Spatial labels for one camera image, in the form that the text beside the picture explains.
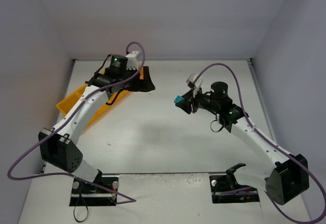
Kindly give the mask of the cyan small lego brick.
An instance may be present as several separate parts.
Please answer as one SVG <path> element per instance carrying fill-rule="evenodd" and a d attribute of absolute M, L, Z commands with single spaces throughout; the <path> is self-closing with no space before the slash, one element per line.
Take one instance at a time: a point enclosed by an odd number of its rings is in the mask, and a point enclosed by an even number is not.
<path fill-rule="evenodd" d="M 177 96 L 175 99 L 174 99 L 174 103 L 175 103 L 175 105 L 177 105 L 177 104 L 182 104 L 184 102 L 184 97 L 182 97 L 182 96 Z"/>

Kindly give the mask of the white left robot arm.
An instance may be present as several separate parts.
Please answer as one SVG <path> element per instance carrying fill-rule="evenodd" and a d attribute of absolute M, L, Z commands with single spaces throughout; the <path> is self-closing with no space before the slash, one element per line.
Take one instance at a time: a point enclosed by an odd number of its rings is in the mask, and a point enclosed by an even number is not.
<path fill-rule="evenodd" d="M 102 184 L 102 172 L 84 159 L 77 147 L 79 137 L 102 106 L 111 106 L 123 91 L 150 92 L 155 89 L 149 68 L 140 68 L 140 51 L 111 54 L 104 73 L 96 71 L 69 113 L 52 129 L 38 134 L 41 158 L 59 169 L 95 184 Z"/>

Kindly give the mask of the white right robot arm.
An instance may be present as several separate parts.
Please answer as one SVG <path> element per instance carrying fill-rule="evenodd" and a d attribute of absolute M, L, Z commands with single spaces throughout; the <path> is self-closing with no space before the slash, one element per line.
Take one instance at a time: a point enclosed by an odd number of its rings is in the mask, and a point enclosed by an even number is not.
<path fill-rule="evenodd" d="M 277 204 L 284 205 L 309 188 L 309 175 L 302 168 L 308 165 L 306 158 L 301 154 L 294 156 L 275 142 L 268 143 L 266 135 L 259 135 L 249 116 L 228 96 L 225 82 L 214 82 L 206 93 L 192 85 L 187 93 L 177 96 L 174 103 L 187 114 L 198 109 L 212 113 L 223 129 L 239 138 L 261 159 L 260 173 L 251 171 L 245 163 L 227 169 L 226 179 L 231 189 L 260 188 Z"/>

